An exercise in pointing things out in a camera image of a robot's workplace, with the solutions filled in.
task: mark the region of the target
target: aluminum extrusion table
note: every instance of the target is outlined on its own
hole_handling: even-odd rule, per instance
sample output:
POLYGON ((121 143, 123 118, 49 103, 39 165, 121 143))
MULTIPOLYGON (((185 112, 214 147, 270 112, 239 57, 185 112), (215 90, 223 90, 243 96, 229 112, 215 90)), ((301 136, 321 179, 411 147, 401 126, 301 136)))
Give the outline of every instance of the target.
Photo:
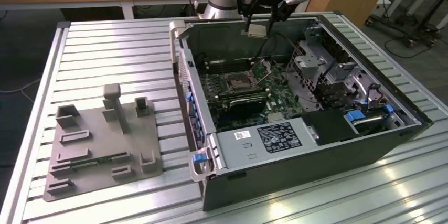
POLYGON ((354 24, 325 13, 345 36, 437 122, 375 164, 265 197, 202 211, 170 57, 171 19, 71 23, 57 30, 0 223, 439 223, 448 218, 447 106, 354 24), (107 83, 122 102, 155 102, 165 172, 159 177, 54 202, 43 192, 55 111, 101 107, 107 83))

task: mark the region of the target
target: blue clip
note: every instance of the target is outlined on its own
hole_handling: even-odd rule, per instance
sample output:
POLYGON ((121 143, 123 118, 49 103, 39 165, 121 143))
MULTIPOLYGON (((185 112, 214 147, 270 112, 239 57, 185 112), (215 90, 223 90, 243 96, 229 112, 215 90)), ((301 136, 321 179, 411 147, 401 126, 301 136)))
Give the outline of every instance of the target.
POLYGON ((355 120, 365 119, 366 115, 363 114, 361 110, 353 110, 353 111, 349 111, 347 118, 353 122, 355 120))
POLYGON ((186 97, 187 102, 191 101, 193 96, 194 96, 194 93, 190 91, 190 92, 189 92, 189 95, 187 95, 187 97, 186 97))
POLYGON ((194 164, 201 164, 207 162, 207 154, 206 153, 197 153, 194 154, 194 164))
POLYGON ((385 108, 386 108, 387 113, 390 113, 390 114, 395 111, 393 105, 390 105, 390 104, 385 108))

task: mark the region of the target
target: gray carpet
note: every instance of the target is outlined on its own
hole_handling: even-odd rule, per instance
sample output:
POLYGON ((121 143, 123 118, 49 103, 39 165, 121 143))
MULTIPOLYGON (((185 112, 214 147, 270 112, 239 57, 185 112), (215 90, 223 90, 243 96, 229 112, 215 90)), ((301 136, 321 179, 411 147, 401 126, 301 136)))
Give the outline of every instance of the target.
MULTIPOLYGON (((422 18, 435 1, 426 1, 419 9, 422 11, 417 13, 418 18, 422 18)), ((155 6, 151 9, 142 9, 139 18, 179 16, 182 8, 182 6, 170 6, 163 9, 162 6, 155 6)), ((435 24, 448 13, 447 10, 448 3, 446 2, 433 19, 435 24)), ((0 90, 17 89, 41 78, 57 24, 63 20, 65 16, 59 10, 10 11, 7 18, 0 20, 0 90)), ((366 27, 363 31, 381 46, 391 38, 402 36, 401 33, 382 24, 374 24, 373 27, 366 27)), ((446 35, 445 41, 448 41, 448 29, 442 30, 442 34, 446 35)), ((403 56, 410 56, 426 49, 421 45, 410 49, 399 41, 394 41, 390 48, 403 56)), ((406 70, 445 103, 448 103, 447 52, 448 45, 441 42, 430 51, 413 59, 395 57, 406 70)), ((38 86, 39 83, 25 90, 33 99, 35 99, 38 86)), ((0 165, 14 165, 33 104, 21 93, 0 95, 0 103, 0 165)), ((13 168, 0 168, 0 170, 2 203, 13 168)))

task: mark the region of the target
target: circuit board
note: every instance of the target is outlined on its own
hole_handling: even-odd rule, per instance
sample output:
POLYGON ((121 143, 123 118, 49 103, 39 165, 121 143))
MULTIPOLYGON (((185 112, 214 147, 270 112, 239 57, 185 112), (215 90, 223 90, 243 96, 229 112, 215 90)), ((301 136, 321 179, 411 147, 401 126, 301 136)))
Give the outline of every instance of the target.
POLYGON ((261 60, 249 71, 202 76, 218 132, 290 119, 303 113, 285 71, 281 65, 261 60))

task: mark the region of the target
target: barcode sticker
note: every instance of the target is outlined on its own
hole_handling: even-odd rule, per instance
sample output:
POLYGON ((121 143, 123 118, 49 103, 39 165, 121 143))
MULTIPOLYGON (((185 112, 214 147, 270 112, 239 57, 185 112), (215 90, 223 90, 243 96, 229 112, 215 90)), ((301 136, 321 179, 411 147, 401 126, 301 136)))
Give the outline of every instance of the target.
POLYGON ((249 137, 251 137, 250 131, 235 132, 235 138, 237 138, 237 140, 245 139, 245 138, 249 138, 249 137))

